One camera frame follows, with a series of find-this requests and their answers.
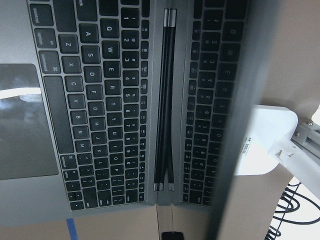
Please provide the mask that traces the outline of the grey laptop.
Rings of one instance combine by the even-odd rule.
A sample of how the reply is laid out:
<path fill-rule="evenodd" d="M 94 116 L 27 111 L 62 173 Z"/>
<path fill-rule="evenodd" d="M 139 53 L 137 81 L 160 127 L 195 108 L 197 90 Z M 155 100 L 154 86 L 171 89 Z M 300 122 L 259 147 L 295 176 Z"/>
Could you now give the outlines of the grey laptop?
<path fill-rule="evenodd" d="M 3 0 L 0 224 L 214 200 L 263 0 Z"/>

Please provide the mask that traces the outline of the white desk lamp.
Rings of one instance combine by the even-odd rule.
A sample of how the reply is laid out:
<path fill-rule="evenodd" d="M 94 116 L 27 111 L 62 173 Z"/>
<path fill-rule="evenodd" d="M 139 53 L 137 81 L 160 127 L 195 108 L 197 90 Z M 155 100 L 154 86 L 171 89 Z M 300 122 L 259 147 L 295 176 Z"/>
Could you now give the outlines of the white desk lamp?
<path fill-rule="evenodd" d="M 286 107 L 255 105 L 234 174 L 263 175 L 282 164 L 301 181 L 318 179 L 319 163 L 292 142 L 297 125 L 297 115 Z"/>

